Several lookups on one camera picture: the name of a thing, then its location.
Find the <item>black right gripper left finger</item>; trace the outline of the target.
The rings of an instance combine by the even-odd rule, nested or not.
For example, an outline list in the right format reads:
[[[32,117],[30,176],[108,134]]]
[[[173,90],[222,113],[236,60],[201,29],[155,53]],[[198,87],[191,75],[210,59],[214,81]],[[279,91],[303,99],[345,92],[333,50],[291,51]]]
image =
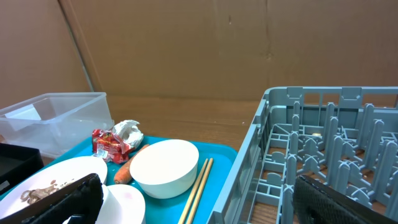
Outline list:
[[[12,215],[1,224],[94,224],[103,200],[102,182],[92,173]]]

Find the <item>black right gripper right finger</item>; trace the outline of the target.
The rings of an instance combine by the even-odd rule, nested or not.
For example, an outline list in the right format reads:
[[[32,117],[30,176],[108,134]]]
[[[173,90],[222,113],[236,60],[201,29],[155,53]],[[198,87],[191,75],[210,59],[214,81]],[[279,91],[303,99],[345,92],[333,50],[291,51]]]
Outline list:
[[[292,204],[304,224],[397,224],[307,175],[296,177]]]

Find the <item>white bowl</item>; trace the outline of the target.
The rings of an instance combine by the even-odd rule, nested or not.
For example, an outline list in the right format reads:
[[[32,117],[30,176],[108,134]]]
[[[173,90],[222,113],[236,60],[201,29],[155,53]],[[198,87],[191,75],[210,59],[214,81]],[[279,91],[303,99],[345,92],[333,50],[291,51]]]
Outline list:
[[[198,148],[189,141],[164,140],[138,152],[129,171],[148,196],[173,198],[195,182],[199,156]]]

